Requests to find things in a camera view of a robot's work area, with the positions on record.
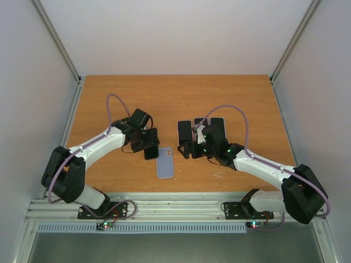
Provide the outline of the black phone blue edge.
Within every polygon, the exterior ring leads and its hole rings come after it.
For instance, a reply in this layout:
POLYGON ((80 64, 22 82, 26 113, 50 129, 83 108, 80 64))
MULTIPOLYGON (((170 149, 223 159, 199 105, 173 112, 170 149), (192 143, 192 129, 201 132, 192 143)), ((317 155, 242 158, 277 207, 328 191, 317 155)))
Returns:
POLYGON ((211 117, 210 124, 215 125, 226 137, 225 120, 223 117, 211 117))

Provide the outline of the lavender phone case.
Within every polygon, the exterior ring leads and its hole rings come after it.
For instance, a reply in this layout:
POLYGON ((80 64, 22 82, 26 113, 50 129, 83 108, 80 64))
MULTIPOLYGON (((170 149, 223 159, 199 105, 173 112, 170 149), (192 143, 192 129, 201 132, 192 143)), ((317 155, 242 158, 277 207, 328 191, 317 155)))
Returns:
POLYGON ((173 152, 170 147, 158 149, 156 176, 158 179, 170 179, 174 176, 173 152))

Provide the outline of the black phone pink edge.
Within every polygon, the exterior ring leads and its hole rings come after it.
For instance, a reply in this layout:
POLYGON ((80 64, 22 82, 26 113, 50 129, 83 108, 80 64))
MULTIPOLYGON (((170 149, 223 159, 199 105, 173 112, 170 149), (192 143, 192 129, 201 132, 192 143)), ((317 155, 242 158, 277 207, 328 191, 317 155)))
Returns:
POLYGON ((203 117, 194 118, 194 128, 193 130, 197 130, 199 127, 206 127, 209 125, 208 119, 203 117))

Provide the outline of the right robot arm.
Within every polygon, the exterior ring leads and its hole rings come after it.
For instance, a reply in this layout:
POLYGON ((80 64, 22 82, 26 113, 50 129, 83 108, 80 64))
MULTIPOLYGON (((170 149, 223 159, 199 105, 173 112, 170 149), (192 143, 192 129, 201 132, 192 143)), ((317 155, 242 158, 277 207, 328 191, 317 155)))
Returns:
POLYGON ((241 200, 244 217, 254 218, 258 213, 288 213, 302 224, 309 224, 327 203, 327 194, 307 165, 282 165, 255 155, 240 144, 229 143, 215 125, 201 125, 197 140, 185 141, 178 146, 184 158, 214 158, 219 165, 251 174, 279 190, 268 193, 257 188, 241 200))

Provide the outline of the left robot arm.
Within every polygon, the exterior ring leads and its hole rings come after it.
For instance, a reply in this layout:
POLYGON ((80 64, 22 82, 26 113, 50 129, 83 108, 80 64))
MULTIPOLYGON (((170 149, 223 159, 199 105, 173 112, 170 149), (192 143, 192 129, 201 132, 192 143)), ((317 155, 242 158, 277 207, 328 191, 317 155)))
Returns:
POLYGON ((133 153, 157 150, 160 143, 153 118, 146 112, 136 109, 132 115, 110 121, 106 130, 84 144, 71 148, 56 147, 48 161, 41 184, 48 191, 48 202, 56 201, 80 204, 96 218, 105 218, 113 210, 110 198, 103 192, 86 184, 85 173, 96 161, 126 145, 133 153))

